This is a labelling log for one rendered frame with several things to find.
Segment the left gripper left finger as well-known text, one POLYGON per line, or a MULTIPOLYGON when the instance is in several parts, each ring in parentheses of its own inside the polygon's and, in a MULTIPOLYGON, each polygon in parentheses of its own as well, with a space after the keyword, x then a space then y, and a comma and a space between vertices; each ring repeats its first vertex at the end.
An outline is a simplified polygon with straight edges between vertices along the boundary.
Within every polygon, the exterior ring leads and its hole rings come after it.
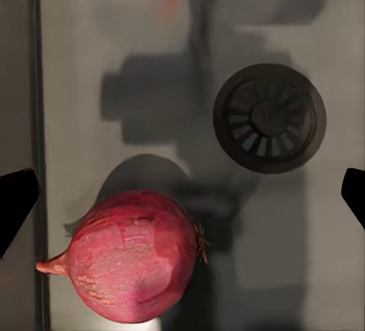
POLYGON ((0 177, 0 259, 39 197, 33 168, 0 177))

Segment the vidalia onion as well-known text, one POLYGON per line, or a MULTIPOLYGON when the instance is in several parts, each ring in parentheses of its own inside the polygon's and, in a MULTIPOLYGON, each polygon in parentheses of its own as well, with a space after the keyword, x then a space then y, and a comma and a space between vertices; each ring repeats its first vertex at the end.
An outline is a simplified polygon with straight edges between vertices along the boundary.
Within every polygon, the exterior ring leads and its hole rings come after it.
POLYGON ((164 194, 126 190, 92 207, 68 249, 36 268, 70 277, 83 302, 110 321, 147 323, 189 289, 199 255, 208 263, 203 233, 164 194))

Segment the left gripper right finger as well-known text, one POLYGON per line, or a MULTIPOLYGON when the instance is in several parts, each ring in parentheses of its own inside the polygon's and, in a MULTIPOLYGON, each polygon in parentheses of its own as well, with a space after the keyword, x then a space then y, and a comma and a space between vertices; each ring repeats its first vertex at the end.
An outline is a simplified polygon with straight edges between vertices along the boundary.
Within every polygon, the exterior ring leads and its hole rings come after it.
POLYGON ((365 170, 347 169, 341 196, 365 229, 365 170))

